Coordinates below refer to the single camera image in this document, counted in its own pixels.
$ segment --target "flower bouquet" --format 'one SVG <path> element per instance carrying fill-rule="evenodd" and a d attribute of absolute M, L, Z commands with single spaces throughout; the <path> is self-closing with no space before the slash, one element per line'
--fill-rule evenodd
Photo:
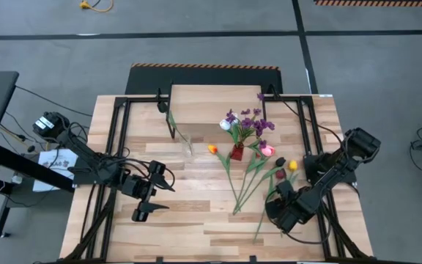
<path fill-rule="evenodd" d="M 261 93 L 257 95 L 260 100 L 263 100 L 263 96 Z M 250 109 L 242 111 L 240 114 L 244 116 L 244 119 L 240 120 L 237 113 L 230 109 L 226 114 L 227 118 L 219 123 L 219 126 L 227 131 L 234 140 L 230 158 L 236 161 L 242 160 L 244 147 L 249 147 L 259 155 L 267 157 L 272 156 L 275 152 L 273 147 L 267 146 L 266 140 L 261 139 L 263 130 L 269 128 L 273 131 L 275 130 L 275 125 L 265 119 L 257 120 L 257 117 L 262 113 L 261 109 L 253 109 L 252 117 L 249 116 L 251 113 Z M 251 136 L 255 136 L 256 140 L 245 146 L 245 140 Z"/>

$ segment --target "gray floor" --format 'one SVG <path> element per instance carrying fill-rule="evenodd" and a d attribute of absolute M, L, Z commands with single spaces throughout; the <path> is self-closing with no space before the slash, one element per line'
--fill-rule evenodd
<path fill-rule="evenodd" d="M 81 11 L 77 1 L 34 2 L 0 0 L 0 34 L 296 29 L 284 0 L 116 0 L 106 14 Z M 422 8 L 300 6 L 307 30 L 422 29 Z M 422 36 L 309 37 L 308 44 L 319 92 L 334 94 L 343 129 L 360 126 L 382 141 L 376 160 L 357 171 L 375 255 L 422 262 L 422 173 L 408 156 L 422 126 Z M 97 95 L 122 93 L 134 62 L 277 65 L 285 92 L 308 92 L 298 37 L 0 41 L 0 70 L 17 70 L 20 86 L 80 111 L 91 111 Z M 21 91 L 8 109 L 27 129 L 44 111 L 89 124 Z M 9 118 L 3 123 L 17 130 Z M 414 154 L 422 166 L 422 152 Z M 69 197 L 48 196 L 42 206 L 13 210 L 0 263 L 55 260 L 69 209 Z"/>

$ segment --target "white paper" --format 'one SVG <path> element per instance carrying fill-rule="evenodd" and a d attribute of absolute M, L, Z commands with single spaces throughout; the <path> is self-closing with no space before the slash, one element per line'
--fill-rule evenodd
<path fill-rule="evenodd" d="M 38 164 L 49 167 L 50 164 L 55 160 L 55 157 L 56 157 L 56 150 L 42 151 L 38 158 Z M 77 159 L 78 159 L 78 156 L 74 154 L 73 151 L 59 150 L 58 158 L 56 158 L 56 161 L 53 163 L 50 169 L 72 180 L 74 178 L 74 174 L 69 172 L 67 168 L 74 166 Z M 47 183 L 43 183 L 38 180 L 34 181 L 33 191 L 53 191 L 53 190 L 58 190 L 58 188 L 53 187 Z"/>

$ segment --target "orange striped tape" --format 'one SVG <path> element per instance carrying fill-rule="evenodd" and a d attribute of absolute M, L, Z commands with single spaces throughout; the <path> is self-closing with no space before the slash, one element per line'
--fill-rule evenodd
<path fill-rule="evenodd" d="M 315 2 L 321 6 L 343 7 L 422 7 L 422 1 L 359 1 L 359 0 L 319 0 Z"/>
<path fill-rule="evenodd" d="M 279 70 L 276 66 L 253 66 L 253 65 L 205 65 L 205 64 L 181 64 L 181 63 L 135 63 L 131 67 L 198 67 L 218 69 L 264 69 Z"/>

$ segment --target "yellow cable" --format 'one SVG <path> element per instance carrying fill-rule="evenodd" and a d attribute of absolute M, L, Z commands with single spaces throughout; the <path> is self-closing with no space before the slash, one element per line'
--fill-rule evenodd
<path fill-rule="evenodd" d="M 108 7 L 105 10 L 99 10 L 97 8 L 92 7 L 87 0 L 82 0 L 82 2 L 79 4 L 79 7 L 82 9 L 90 9 L 90 10 L 94 10 L 95 12 L 108 12 L 110 11 L 110 9 L 112 9 L 112 7 L 114 7 L 114 0 L 110 0 L 110 7 Z"/>
<path fill-rule="evenodd" d="M 14 134 L 10 133 L 8 130 L 4 129 L 3 127 L 0 127 L 0 129 L 3 130 L 3 132 L 5 132 L 6 134 L 8 134 L 9 136 L 13 137 L 15 140 L 19 141 L 21 144 L 25 145 L 27 147 L 27 149 L 30 147 L 25 142 L 23 142 L 21 139 L 19 139 L 17 136 L 15 136 Z"/>

